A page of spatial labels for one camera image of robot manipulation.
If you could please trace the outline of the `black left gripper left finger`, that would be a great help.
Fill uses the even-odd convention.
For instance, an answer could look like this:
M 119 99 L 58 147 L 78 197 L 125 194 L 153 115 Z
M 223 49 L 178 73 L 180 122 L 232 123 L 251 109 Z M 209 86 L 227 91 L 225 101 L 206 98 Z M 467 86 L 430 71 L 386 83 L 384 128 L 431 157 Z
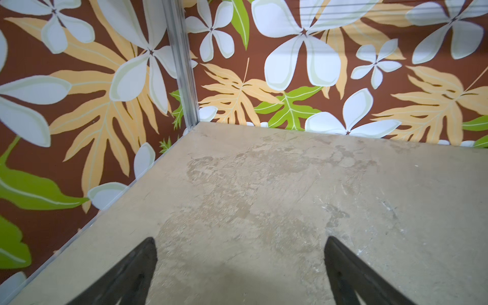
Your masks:
M 148 237 L 69 304 L 145 304 L 157 261 Z

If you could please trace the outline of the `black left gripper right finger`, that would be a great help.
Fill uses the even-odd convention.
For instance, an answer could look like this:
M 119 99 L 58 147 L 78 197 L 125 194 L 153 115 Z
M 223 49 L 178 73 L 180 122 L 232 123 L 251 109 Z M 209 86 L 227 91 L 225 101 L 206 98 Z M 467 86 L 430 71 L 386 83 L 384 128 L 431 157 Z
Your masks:
M 324 248 L 324 262 L 336 304 L 413 304 L 413 302 L 334 236 Z

